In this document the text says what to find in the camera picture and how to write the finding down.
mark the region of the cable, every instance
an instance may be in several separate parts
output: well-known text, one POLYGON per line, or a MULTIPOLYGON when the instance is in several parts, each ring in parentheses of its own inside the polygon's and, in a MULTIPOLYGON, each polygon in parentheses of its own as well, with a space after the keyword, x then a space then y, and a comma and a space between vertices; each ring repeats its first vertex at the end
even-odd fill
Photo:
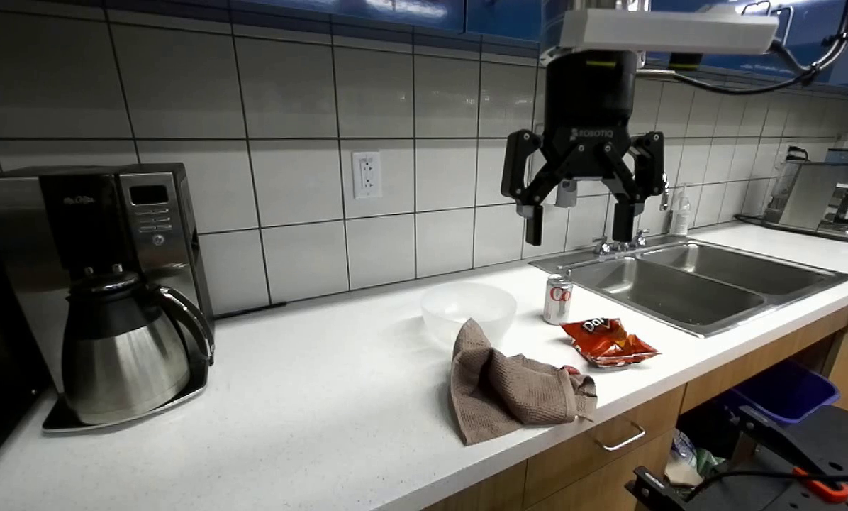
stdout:
POLYGON ((791 81, 760 86, 760 89, 725 89, 720 82, 702 82, 702 81, 689 78, 689 73, 675 73, 675 81, 685 82, 692 89, 702 89, 702 92, 711 92, 711 93, 725 93, 725 96, 770 93, 770 92, 781 92, 781 89, 793 89, 793 86, 811 86, 824 68, 830 68, 845 55, 845 49, 848 49, 848 0, 845 0, 845 8, 842 8, 842 21, 840 21, 835 35, 830 37, 828 49, 811 65, 800 65, 793 59, 793 55, 781 45, 781 41, 773 41, 769 45, 770 55, 776 55, 779 59, 784 59, 787 68, 797 71, 791 81))
POLYGON ((682 502, 694 499, 701 492, 706 492, 711 482, 720 482, 725 477, 769 477, 769 479, 830 479, 830 482, 848 482, 848 475, 787 475, 787 471, 716 471, 711 477, 706 477, 696 488, 692 488, 689 495, 682 495, 682 502))

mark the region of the chip bag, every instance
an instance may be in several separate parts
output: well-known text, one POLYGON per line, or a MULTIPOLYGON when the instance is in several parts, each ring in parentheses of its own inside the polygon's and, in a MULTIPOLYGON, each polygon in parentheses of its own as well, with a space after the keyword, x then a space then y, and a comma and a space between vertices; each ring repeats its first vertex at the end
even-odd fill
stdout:
POLYGON ((625 335, 616 318, 586 318, 579 323, 562 323, 562 329, 590 366, 633 366, 658 354, 637 335, 625 335))

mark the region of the cloth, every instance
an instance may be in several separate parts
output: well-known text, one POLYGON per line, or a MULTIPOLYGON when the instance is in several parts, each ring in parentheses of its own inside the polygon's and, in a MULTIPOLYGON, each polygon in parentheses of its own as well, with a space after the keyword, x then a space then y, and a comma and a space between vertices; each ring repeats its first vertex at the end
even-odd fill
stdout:
POLYGON ((475 322, 452 342, 450 408, 464 445, 522 427, 556 427, 594 408, 594 383, 574 370, 496 352, 475 322))

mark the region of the electrical outlet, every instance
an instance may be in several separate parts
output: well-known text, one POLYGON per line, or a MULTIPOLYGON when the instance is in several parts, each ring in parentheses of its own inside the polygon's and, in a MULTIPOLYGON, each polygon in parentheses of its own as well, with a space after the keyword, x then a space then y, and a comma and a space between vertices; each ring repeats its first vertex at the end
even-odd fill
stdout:
POLYGON ((353 154, 353 200, 382 200, 382 156, 353 154))

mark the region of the stainless steel sink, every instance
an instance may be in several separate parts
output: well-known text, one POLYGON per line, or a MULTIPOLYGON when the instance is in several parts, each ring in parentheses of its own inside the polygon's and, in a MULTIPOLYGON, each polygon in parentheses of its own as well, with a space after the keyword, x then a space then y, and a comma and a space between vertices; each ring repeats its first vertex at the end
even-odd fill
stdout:
POLYGON ((773 305, 848 281, 848 272, 685 239, 590 262, 549 258, 535 266, 694 335, 720 332, 773 305))
POLYGON ((640 262, 725 281, 730 288, 762 295, 769 305, 787 305, 848 281, 848 272, 806 266, 701 242, 664 244, 658 249, 647 249, 640 262))

